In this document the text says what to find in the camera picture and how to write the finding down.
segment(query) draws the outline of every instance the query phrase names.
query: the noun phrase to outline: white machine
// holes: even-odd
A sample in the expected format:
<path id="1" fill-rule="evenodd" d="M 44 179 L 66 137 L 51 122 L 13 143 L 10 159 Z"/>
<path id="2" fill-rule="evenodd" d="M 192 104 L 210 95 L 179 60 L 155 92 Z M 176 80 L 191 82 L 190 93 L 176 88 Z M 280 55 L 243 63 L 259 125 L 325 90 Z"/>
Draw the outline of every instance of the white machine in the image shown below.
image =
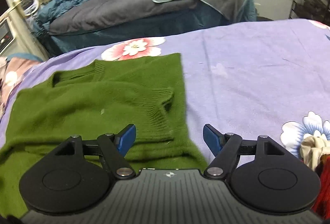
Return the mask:
<path id="1" fill-rule="evenodd" d="M 0 0 L 0 56 L 13 53 L 30 53 L 47 60 L 46 50 L 31 34 L 10 0 Z"/>

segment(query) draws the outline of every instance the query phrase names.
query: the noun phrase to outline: bed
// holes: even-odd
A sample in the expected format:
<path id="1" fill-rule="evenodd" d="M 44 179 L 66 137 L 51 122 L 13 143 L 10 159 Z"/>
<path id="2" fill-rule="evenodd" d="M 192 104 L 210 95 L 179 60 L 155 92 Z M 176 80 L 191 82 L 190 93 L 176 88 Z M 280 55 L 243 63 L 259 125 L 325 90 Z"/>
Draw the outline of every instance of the bed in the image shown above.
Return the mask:
<path id="1" fill-rule="evenodd" d="M 51 2 L 37 17 L 34 34 L 53 57 L 134 38 L 256 21 L 254 0 L 210 1 L 87 0 L 70 4 L 71 9 L 56 16 L 53 11 L 58 9 L 57 3 Z"/>
<path id="2" fill-rule="evenodd" d="M 303 128 L 327 134 L 329 29 L 315 21 L 293 19 L 243 22 L 154 38 L 153 47 L 161 55 L 181 53 L 189 136 L 208 162 L 214 156 L 202 137 L 206 123 L 244 139 L 269 135 L 278 143 L 282 140 L 294 155 L 298 155 Z M 95 59 L 116 59 L 109 49 L 114 46 L 118 44 L 75 50 L 28 70 L 9 96 L 0 121 L 0 147 L 21 89 L 45 81 L 57 70 L 77 69 Z M 252 159 L 241 158 L 240 163 Z"/>

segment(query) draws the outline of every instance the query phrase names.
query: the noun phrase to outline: silver bolt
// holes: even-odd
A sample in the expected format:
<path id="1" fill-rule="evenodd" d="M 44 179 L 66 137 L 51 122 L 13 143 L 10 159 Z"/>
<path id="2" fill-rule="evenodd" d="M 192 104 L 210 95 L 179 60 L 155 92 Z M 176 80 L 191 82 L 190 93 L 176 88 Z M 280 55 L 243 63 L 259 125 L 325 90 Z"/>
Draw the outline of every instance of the silver bolt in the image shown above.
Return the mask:
<path id="1" fill-rule="evenodd" d="M 207 169 L 207 173 L 211 176 L 220 176 L 223 173 L 223 169 L 219 167 L 210 167 Z"/>
<path id="2" fill-rule="evenodd" d="M 117 169 L 116 173 L 120 176 L 129 176 L 133 174 L 133 170 L 127 167 Z"/>

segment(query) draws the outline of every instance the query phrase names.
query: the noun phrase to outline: green sweater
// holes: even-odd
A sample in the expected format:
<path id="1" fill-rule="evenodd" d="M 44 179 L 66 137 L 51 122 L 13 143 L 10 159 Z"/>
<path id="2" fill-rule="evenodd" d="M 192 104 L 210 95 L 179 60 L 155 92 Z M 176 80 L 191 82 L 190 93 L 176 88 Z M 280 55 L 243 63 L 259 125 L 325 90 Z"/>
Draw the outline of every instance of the green sweater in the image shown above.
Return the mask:
<path id="1" fill-rule="evenodd" d="M 137 138 L 126 159 L 136 171 L 206 167 L 188 138 L 179 54 L 96 60 L 21 90 L 0 150 L 0 214 L 26 212 L 19 179 L 56 145 L 76 134 L 92 140 L 118 133 L 129 123 Z"/>

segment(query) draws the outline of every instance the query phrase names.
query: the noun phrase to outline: beige fabric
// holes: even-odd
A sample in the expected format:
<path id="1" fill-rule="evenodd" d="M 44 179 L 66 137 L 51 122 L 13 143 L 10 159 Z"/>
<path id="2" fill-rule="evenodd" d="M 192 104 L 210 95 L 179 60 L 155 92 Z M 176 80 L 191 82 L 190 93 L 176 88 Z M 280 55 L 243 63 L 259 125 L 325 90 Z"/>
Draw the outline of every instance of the beige fabric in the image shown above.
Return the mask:
<path id="1" fill-rule="evenodd" d="M 330 154 L 330 141 L 324 138 L 309 136 L 303 140 L 300 147 L 300 155 L 304 163 L 315 171 L 324 154 Z"/>

